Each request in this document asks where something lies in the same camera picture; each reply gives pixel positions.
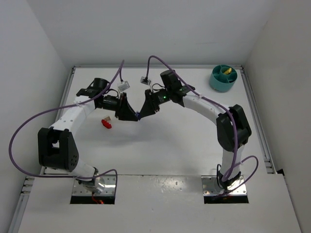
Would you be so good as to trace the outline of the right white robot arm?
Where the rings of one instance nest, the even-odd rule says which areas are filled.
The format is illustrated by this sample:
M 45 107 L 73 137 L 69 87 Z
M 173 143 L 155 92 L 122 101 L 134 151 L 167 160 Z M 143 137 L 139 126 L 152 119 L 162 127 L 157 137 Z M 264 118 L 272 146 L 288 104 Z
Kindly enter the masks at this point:
M 159 106 L 172 101 L 182 107 L 194 110 L 216 125 L 217 140 L 223 148 L 221 168 L 217 172 L 219 186 L 227 190 L 241 175 L 240 166 L 244 145 L 252 134 L 243 108 L 236 104 L 222 108 L 206 101 L 192 92 L 195 88 L 182 85 L 174 70 L 160 74 L 164 87 L 158 91 L 147 89 L 145 102 L 138 118 L 154 115 Z

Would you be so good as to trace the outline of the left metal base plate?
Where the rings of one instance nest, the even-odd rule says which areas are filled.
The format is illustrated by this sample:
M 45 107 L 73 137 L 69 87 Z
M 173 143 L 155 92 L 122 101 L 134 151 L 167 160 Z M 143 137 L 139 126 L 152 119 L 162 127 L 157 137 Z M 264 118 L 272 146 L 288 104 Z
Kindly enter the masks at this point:
M 115 175 L 104 175 L 94 181 L 75 180 L 73 196 L 113 196 L 116 193 L 117 178 Z

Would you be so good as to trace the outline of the red round lego plate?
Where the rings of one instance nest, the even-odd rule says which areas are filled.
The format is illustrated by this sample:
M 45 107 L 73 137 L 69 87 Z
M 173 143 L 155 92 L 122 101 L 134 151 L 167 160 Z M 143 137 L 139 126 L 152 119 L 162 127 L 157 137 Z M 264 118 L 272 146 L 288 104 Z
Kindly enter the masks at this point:
M 107 128 L 107 129 L 111 129 L 111 128 L 112 128 L 112 125 L 111 125 L 107 120 L 105 120 L 105 119 L 102 119 L 102 120 L 101 120 L 101 123 L 102 123 L 102 125 L 103 125 L 105 128 Z

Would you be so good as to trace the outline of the yellow lego brick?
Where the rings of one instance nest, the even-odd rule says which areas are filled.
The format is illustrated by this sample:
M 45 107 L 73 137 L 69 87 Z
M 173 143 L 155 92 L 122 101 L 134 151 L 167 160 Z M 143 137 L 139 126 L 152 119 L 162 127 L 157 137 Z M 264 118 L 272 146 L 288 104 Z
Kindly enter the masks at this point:
M 231 73 L 231 71 L 232 71 L 232 68 L 229 68 L 228 70 L 226 70 L 226 71 L 224 72 L 224 74 L 225 74 L 225 75 L 228 75 L 228 74 Z

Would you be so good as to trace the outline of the teal divided round container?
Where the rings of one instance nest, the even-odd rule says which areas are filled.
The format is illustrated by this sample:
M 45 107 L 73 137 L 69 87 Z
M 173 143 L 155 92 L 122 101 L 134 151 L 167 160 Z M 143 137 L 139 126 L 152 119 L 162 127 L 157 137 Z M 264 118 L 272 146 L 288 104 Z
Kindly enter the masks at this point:
M 232 67 L 228 65 L 218 65 L 213 68 L 209 78 L 209 85 L 212 89 L 218 92 L 228 92 L 232 88 L 238 75 L 234 68 L 232 68 L 230 74 L 225 75 L 224 72 L 229 68 Z

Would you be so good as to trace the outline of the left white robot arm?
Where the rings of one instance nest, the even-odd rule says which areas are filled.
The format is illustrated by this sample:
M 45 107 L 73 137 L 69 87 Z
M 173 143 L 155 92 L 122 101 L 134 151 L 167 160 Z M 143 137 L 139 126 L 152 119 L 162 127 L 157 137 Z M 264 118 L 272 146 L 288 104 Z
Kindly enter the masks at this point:
M 74 136 L 86 118 L 97 108 L 115 112 L 123 121 L 137 121 L 138 117 L 127 101 L 126 93 L 114 97 L 107 95 L 109 81 L 95 78 L 76 94 L 74 104 L 49 128 L 38 132 L 38 159 L 42 166 L 67 172 L 86 190 L 99 194 L 104 190 L 104 180 L 97 168 L 83 162 Z

